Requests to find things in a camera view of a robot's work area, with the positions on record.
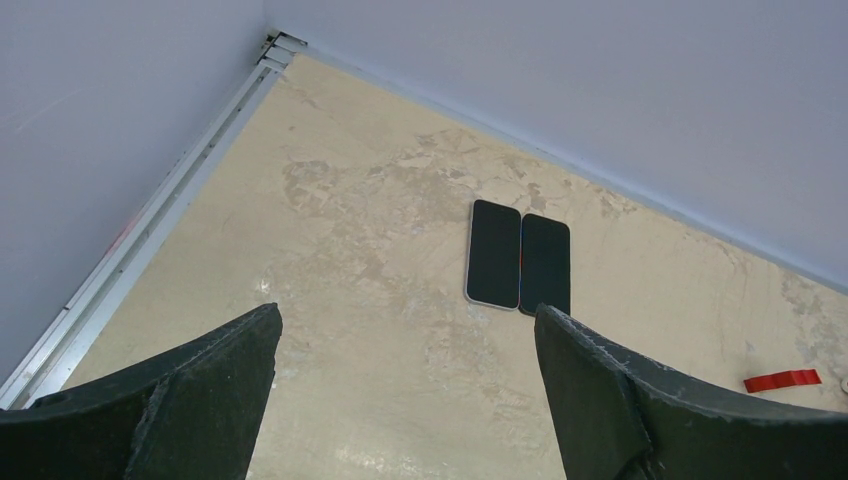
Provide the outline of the black smartphone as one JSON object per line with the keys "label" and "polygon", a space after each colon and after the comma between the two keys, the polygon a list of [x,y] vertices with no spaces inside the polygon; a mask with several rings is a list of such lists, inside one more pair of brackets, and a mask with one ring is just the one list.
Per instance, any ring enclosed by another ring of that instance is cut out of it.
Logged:
{"label": "black smartphone", "polygon": [[534,316],[539,304],[571,314],[570,229],[528,213],[521,223],[519,310]]}

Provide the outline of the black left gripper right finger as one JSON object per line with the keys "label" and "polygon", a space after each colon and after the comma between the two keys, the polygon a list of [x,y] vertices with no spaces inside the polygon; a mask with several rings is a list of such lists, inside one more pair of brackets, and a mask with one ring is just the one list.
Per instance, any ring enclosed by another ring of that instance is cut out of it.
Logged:
{"label": "black left gripper right finger", "polygon": [[535,344],[570,479],[843,479],[847,417],[691,377],[541,305]]}

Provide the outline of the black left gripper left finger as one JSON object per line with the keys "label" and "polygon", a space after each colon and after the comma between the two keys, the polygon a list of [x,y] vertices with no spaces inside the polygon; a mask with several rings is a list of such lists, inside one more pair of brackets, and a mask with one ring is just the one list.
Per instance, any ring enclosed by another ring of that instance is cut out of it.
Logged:
{"label": "black left gripper left finger", "polygon": [[1,414],[5,479],[243,479],[283,330],[261,305],[173,349]]}

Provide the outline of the silver edged smartphone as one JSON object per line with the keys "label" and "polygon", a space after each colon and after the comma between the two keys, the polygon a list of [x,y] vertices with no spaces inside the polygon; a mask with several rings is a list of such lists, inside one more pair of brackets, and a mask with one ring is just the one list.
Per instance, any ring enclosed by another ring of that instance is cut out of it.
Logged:
{"label": "silver edged smartphone", "polygon": [[471,205],[465,295],[505,310],[519,305],[521,214],[484,199]]}

